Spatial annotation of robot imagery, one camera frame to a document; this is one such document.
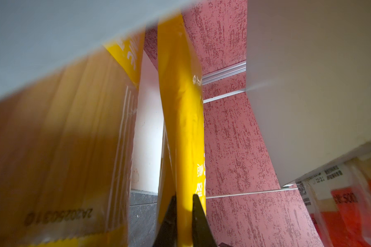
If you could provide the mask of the yellow pasta package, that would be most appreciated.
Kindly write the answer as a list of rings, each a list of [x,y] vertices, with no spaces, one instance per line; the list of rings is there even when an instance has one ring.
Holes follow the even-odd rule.
[[[158,23],[158,75],[177,197],[177,245],[193,247],[193,196],[206,206],[202,69],[180,12]]]
[[[0,101],[0,247],[125,247],[145,33]]]

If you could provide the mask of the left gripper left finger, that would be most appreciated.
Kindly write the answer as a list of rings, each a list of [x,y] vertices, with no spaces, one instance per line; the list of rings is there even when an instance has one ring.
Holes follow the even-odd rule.
[[[171,198],[153,247],[175,247],[177,245],[177,199]]]

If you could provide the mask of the red pasta package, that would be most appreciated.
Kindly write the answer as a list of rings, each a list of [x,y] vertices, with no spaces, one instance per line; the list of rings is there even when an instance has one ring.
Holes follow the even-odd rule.
[[[371,154],[296,185],[325,247],[371,247]]]

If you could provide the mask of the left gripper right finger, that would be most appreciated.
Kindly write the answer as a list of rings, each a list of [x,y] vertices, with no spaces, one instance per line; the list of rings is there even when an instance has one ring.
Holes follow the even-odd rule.
[[[194,247],[216,247],[204,209],[197,194],[193,195],[192,240]]]

